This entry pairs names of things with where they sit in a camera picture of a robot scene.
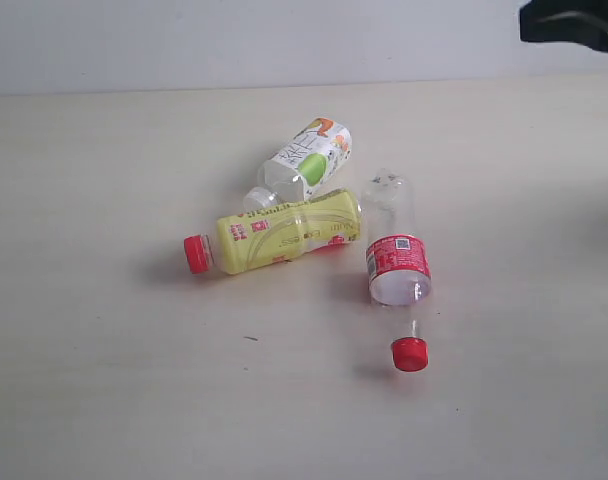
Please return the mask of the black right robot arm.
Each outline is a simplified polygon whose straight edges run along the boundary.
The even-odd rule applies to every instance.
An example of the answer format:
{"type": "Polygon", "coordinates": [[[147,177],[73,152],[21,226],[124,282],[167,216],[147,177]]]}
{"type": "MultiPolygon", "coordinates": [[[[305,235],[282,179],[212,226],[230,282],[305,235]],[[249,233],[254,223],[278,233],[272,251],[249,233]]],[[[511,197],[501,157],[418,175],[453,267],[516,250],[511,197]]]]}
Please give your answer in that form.
{"type": "Polygon", "coordinates": [[[528,1],[518,23],[522,42],[565,42],[608,54],[608,0],[528,1]]]}

